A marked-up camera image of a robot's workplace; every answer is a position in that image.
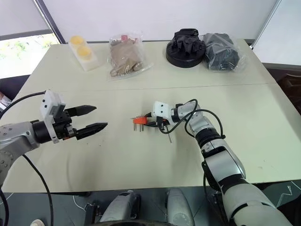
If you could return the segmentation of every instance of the brown glove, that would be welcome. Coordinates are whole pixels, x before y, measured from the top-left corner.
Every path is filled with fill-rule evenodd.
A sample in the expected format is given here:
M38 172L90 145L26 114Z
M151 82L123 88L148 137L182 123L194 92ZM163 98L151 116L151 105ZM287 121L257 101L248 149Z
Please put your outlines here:
M135 40L115 40L111 43L111 76L128 74L142 69L142 56Z

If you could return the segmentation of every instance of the plastic bag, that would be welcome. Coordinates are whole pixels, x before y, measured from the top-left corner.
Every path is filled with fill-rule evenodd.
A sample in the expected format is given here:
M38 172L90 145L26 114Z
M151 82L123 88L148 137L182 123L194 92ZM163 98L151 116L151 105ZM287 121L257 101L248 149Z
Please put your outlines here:
M209 70L238 71L246 64L246 56L227 34L207 33L203 37L206 44L206 61Z
M120 34L109 40L111 55L108 61L113 69L110 71L111 80L119 80L137 75L153 64L145 55L142 37L139 34Z

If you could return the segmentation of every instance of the cable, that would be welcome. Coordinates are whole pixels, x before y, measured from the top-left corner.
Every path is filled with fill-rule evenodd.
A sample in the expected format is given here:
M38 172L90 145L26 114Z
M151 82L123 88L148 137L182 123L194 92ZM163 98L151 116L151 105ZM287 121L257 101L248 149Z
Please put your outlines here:
M9 219L8 201L6 200L5 195L3 194L1 188L0 188L0 197L4 203L4 209L5 209L4 226L8 226L8 219Z
M6 201L13 195L14 193L10 194L7 198L6 198Z
M207 188L206 188L206 176L205 176L205 174L203 176L203 187L204 187L204 193L205 193L206 199L208 200L208 193L207 193Z
M197 99L192 99L192 100L190 100L190 101L188 101L188 102L192 102L192 101L196 102L196 104L194 105L193 111L191 112L191 114L190 114L188 120L186 120L186 122L185 122L184 129L185 129L186 133L187 133L189 136L191 136L191 137L194 138L194 135L192 135L191 133L189 133L188 130L187 130L187 124L188 124L189 120L192 118L192 116L193 116L195 110L196 110L197 107L198 107L198 101L197 101Z
M9 106L7 106L1 113L0 113L0 119L2 118L2 116L12 107L14 106L15 104L19 103L20 101L24 100L24 99L27 99L29 97L33 97L33 96L37 96L37 95L43 95L45 94L46 91L43 91L43 92L39 92L39 93L33 93L33 94L29 94L29 95L26 95L20 99L17 99L16 101L12 102ZM8 225L8 219L9 219L9 208L8 208L8 202L7 202L7 198L5 197L5 195L3 194L1 188L0 188L0 196L1 196L1 199L3 201L3 204L4 204L4 210L5 210L5 221L4 221L4 226L7 226Z
M29 97L34 97L34 96L37 96L37 95L43 95L45 94L46 91L43 91L43 92L39 92L39 93L32 93L32 94L29 94L29 95L26 95L24 97L21 97L20 99L17 99L16 101L12 102L7 108L5 108L1 113L0 113L0 119L2 118L2 116L5 114L5 112L7 112L12 106L14 106L15 104L19 103L20 101L24 100L24 99L27 99Z
M78 205L78 204L76 203L75 198L74 198L74 195L73 195L72 197L73 197L74 204L75 204L78 208L82 209L83 211L86 211L84 208L82 208L80 205Z
M50 194L50 191L49 191L49 188L42 176L42 174L38 171L38 169L34 166L34 164L32 163L32 161L30 161L30 159L24 154L23 157L28 161L28 163L33 167L33 169L36 171L36 173L39 175L39 177L41 178L42 182L43 182L43 185L45 186L46 188L46 191L47 191L47 195L48 195L48 198L49 198L49 206L50 206L50 225L53 226L53 205L52 205L52 198L51 198L51 194Z
M176 124L174 127L171 128L171 130L170 130L169 132L165 132L165 131L159 126L160 132L163 133L163 134L171 133L172 131L175 130L175 128L177 128L177 127L180 125L180 123L181 123L182 121L184 121L190 114L194 114L195 112L208 112L208 113L210 113L211 115L213 115L213 116L216 118L216 120L218 121L218 124L220 125L220 128L221 128L221 138L225 138L225 135L223 134L223 128L222 128L221 120L220 120L220 119L217 117L217 115L214 114L212 111L209 111L209 110L206 110L206 109L197 109L197 110L195 110L195 111L193 111L193 112L188 113L188 114L185 115L183 118L181 118L181 119L177 122L177 124Z
M284 197L285 195L288 195L288 196L292 196L292 195L293 195L293 193L292 193L292 187L288 185L288 186L287 186L287 189L288 189L288 191L289 191L290 193L282 193L282 194L280 195L279 200L278 200L277 205L276 205L276 208L278 208L279 206L281 206L281 202L282 202L283 197Z
M295 186L301 191L301 187L299 187L298 185L296 185L293 181L291 181L291 183L292 183L293 185L295 185Z

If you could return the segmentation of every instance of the black wire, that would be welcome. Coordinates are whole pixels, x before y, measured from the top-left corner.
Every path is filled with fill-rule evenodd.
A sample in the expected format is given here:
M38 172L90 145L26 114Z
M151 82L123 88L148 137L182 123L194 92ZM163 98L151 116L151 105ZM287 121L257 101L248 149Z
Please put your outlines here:
M206 188L206 176L205 176L205 174L203 176L203 187L204 187L204 193L205 193L206 199L208 200L208 193L207 193L207 188Z
M209 110L206 110L206 109L197 109L197 110L195 110L194 112L188 113L188 114L185 115L183 118L181 118L181 119L177 122L177 124L176 124L174 127L171 128L171 130L170 130L169 132L165 132L165 131L159 126L160 132L163 133L163 134L171 133L172 131L175 130L175 128L177 128L177 127L180 125L180 123L181 123L182 121L184 121L189 115L194 114L195 112L208 112L208 113L210 113L211 115L213 115L213 116L216 118L216 120L218 121L218 124L220 125L220 128L221 128L221 138L225 138L225 136L224 136L224 134L223 134L223 128L222 128L221 120L220 120L220 119L217 117L217 115L214 114L212 111L209 111Z
M20 99L17 99L16 101L12 102L7 108L5 108L1 113L0 113L0 119L2 118L2 116L14 105L16 105L17 103L19 103L20 101L27 99L29 97L34 97L34 96L38 96L38 95L43 95L45 94L46 91L43 92L38 92L38 93L32 93L29 95L26 95ZM49 206L50 206L50 221L51 221L51 226L53 226L53 205L52 205L52 199L51 199L51 195L50 195L50 191L48 189L48 186L43 178L43 176L41 175L41 173L38 171L38 169L33 165L33 163L27 158L26 155L23 155L24 158L26 158L26 160L29 162L29 164L33 167L33 169L37 172L37 174L40 176L46 190L47 190L47 194L49 197ZM4 204L4 209L5 209L5 222L4 222L4 226L8 225L8 219L9 219L9 208L8 208L8 202L6 200L6 197L4 196L1 188L0 188L0 195L1 195L1 199L3 201Z
M48 195L48 199L49 199L49 206L50 206L50 225L53 226L53 205L52 205L52 198L51 198L51 194L49 191L49 188L46 184L45 179L43 178L42 174L38 171L38 169L34 166L34 164L32 163L32 161L30 161L30 159L24 154L23 157L28 161L28 163L33 167L33 169L36 171L36 173L39 175L39 177L41 178L43 185L46 188L47 191L47 195Z
M9 219L9 209L8 209L8 201L6 200L5 195L3 194L1 188L0 188L0 196L3 201L4 209L5 209L5 221L4 226L8 225L8 219Z
M15 104L19 103L21 100L27 99L29 97L34 97L37 95L43 95L45 94L46 91L44 92L39 92L39 93L33 93L33 94L29 94L26 95L24 97L21 97L20 99L17 99L16 101L12 102L7 108L5 108L1 113L0 113L0 119L2 118L2 116L5 114L5 112L7 112L12 106L14 106Z
M192 99L192 100L190 100L190 101L188 101L188 102L192 102L192 101L196 102L196 104L194 105L194 108L193 108L193 111L192 111L193 113L191 113L191 115L189 116L189 118L188 118L187 121L185 122L184 129L185 129L186 133L187 133L189 136L191 136L191 137L194 138L194 135L192 135L191 133L189 133L188 130L187 130L187 124L188 124L189 120L192 118L192 116L193 116L195 110L196 110L197 107L198 107L198 101L197 101L197 99Z

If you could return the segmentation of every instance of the red object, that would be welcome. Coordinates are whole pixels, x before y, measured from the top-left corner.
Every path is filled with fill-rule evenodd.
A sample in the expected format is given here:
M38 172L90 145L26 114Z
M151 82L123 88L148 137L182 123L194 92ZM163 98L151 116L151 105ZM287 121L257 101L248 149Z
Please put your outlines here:
M135 119L133 119L133 123L146 125L147 124L147 119L146 119L146 117L135 118Z
M123 34L122 36L121 36L121 40L122 41L126 41L128 38L127 38L127 35L126 34Z

